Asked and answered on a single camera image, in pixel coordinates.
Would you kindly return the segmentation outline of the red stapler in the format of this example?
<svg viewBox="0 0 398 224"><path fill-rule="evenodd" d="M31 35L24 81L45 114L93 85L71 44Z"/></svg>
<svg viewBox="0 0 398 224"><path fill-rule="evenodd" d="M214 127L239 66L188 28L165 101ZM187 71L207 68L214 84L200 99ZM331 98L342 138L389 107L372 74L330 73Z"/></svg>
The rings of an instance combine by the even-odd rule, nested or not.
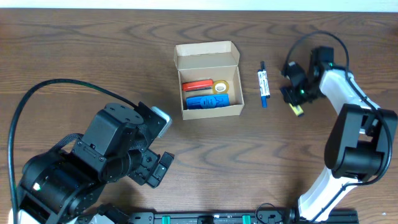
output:
<svg viewBox="0 0 398 224"><path fill-rule="evenodd" d="M211 89L214 81L212 79L186 82L182 84L183 91L200 91Z"/></svg>

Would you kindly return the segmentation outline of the yellow tape roll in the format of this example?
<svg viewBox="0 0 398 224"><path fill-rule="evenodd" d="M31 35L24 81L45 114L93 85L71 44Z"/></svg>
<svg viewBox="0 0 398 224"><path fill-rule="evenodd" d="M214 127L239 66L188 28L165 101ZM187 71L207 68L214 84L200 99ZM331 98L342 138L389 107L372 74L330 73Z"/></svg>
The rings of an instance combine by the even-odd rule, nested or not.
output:
<svg viewBox="0 0 398 224"><path fill-rule="evenodd" d="M217 80L212 85L213 94L226 94L229 90L229 84L225 80Z"/></svg>

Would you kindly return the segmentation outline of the blue plastic case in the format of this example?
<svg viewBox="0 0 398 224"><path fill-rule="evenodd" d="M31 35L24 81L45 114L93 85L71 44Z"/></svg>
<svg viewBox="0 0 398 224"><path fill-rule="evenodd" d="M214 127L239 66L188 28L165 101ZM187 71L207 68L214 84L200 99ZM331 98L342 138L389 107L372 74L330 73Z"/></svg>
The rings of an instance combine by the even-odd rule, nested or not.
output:
<svg viewBox="0 0 398 224"><path fill-rule="evenodd" d="M188 110L213 109L229 106L228 94L193 96L186 99Z"/></svg>

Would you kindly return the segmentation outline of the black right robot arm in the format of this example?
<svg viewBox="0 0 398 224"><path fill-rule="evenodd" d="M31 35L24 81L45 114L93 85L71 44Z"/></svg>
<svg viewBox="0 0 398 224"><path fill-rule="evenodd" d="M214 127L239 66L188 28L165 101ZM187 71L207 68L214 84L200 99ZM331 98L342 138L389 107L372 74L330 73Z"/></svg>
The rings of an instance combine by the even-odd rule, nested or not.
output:
<svg viewBox="0 0 398 224"><path fill-rule="evenodd" d="M397 114L366 96L349 66L335 64L331 47L312 49L307 72L287 59L282 75L291 84L280 90L293 109L325 97L338 115L325 145L320 176L286 216L291 223L322 223L351 190L372 185L385 175L392 159Z"/></svg>

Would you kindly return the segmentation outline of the yellow highlighter pen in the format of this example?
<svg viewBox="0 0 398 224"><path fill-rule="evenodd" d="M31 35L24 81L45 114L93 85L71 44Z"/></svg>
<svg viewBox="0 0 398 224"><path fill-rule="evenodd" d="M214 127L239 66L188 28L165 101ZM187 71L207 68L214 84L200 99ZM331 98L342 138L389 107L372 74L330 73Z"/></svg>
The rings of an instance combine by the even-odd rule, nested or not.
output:
<svg viewBox="0 0 398 224"><path fill-rule="evenodd" d="M291 107L292 111L295 113L295 115L297 117L301 117L304 115L304 111L300 105L294 106L294 105L290 104L289 106Z"/></svg>

